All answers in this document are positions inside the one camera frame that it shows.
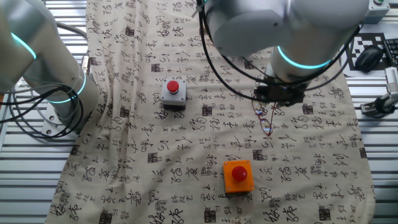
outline eyeglasses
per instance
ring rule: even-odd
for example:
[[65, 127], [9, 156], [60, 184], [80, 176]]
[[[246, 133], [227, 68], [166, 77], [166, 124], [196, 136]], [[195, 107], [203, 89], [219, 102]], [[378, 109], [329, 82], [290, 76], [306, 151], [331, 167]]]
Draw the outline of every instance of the eyeglasses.
[[266, 109], [266, 106], [269, 103], [262, 103], [258, 101], [251, 101], [251, 105], [253, 107], [253, 110], [257, 117], [259, 118], [261, 128], [263, 132], [267, 135], [270, 136], [272, 134], [272, 119], [274, 118], [274, 113], [272, 112], [271, 115], [271, 122], [269, 122], [267, 119], [262, 118], [268, 114], [268, 110]]

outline gray robot arm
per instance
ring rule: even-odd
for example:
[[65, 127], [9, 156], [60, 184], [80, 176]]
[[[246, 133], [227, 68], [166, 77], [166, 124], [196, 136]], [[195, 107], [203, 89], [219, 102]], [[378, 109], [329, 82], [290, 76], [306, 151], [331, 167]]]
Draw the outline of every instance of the gray robot arm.
[[[266, 73], [283, 84], [322, 71], [358, 30], [368, 6], [369, 0], [206, 0], [205, 16], [222, 55], [245, 57], [274, 47]], [[266, 86], [265, 97], [289, 101], [309, 83]]]
[[[94, 110], [98, 89], [59, 38], [55, 19], [39, 0], [0, 0], [0, 90], [10, 90], [25, 77], [31, 87], [49, 83], [74, 86], [84, 105], [83, 121]], [[43, 94], [50, 88], [36, 92]], [[63, 92], [47, 98], [64, 124], [73, 112], [70, 97]], [[78, 122], [74, 116], [72, 126]]]

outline tablecloth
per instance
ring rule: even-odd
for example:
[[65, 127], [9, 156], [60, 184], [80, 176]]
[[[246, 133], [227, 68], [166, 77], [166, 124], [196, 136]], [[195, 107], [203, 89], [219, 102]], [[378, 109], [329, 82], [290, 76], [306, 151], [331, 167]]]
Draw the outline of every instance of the tablecloth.
[[[369, 223], [373, 183], [345, 78], [289, 108], [244, 100], [216, 80], [194, 11], [190, 1], [87, 2], [98, 106], [46, 223]], [[254, 82], [206, 44], [226, 82], [250, 95]], [[264, 70], [269, 58], [265, 49], [252, 63], [232, 60], [258, 76], [253, 64]], [[165, 79], [186, 81], [186, 110], [163, 109]], [[254, 190], [225, 194], [222, 165], [240, 160]]]

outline red button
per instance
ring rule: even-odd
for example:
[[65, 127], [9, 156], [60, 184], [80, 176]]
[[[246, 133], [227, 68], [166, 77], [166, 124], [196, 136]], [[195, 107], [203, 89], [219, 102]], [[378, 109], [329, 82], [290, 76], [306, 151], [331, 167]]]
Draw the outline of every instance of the red button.
[[172, 80], [172, 81], [169, 81], [169, 83], [167, 84], [167, 89], [171, 93], [178, 92], [178, 88], [180, 88], [180, 85], [178, 84], [177, 81]]
[[237, 166], [232, 170], [232, 177], [238, 182], [246, 180], [248, 172], [243, 166]]

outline computer mouse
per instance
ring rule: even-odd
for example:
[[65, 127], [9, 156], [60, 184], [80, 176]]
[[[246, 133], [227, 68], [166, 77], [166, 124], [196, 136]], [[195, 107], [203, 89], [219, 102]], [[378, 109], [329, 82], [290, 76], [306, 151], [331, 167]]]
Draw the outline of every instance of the computer mouse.
[[383, 53], [384, 51], [378, 46], [369, 45], [356, 60], [355, 67], [362, 72], [368, 73], [380, 62]]

